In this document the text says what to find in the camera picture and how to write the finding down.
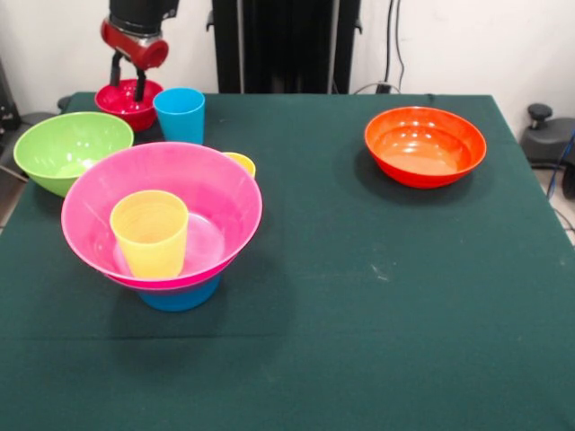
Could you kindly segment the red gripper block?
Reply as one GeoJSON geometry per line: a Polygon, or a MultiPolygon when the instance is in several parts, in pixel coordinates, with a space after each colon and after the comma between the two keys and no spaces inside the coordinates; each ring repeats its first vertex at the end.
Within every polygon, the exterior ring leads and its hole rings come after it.
{"type": "Polygon", "coordinates": [[[137,83],[134,101],[140,102],[144,98],[146,88],[146,71],[157,68],[163,64],[169,53],[169,46],[162,35],[140,38],[121,31],[108,19],[101,25],[103,41],[115,49],[111,60],[110,85],[119,86],[120,61],[123,56],[137,68],[137,83]]]}

